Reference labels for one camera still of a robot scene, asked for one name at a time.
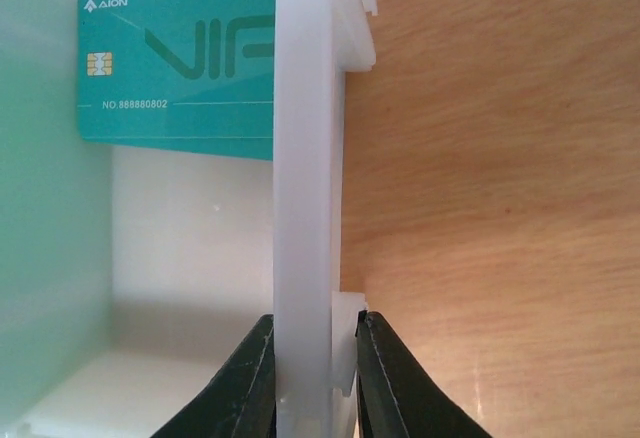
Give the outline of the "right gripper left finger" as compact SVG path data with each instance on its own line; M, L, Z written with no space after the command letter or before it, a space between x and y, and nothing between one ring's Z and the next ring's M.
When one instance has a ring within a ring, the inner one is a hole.
M273 333L273 316L261 316L204 389L153 438L274 437Z

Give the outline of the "white translucent bin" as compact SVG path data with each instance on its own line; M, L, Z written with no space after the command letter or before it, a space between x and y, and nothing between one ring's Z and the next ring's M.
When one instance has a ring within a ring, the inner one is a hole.
M153 437L265 314L274 437L353 435L345 78L377 12L276 0L265 161L85 140L77 0L1 0L3 436Z

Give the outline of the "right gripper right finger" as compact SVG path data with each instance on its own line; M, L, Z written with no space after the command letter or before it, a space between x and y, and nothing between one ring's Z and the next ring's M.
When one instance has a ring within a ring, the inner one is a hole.
M357 342L362 437L487 437L431 379L386 318L362 311Z

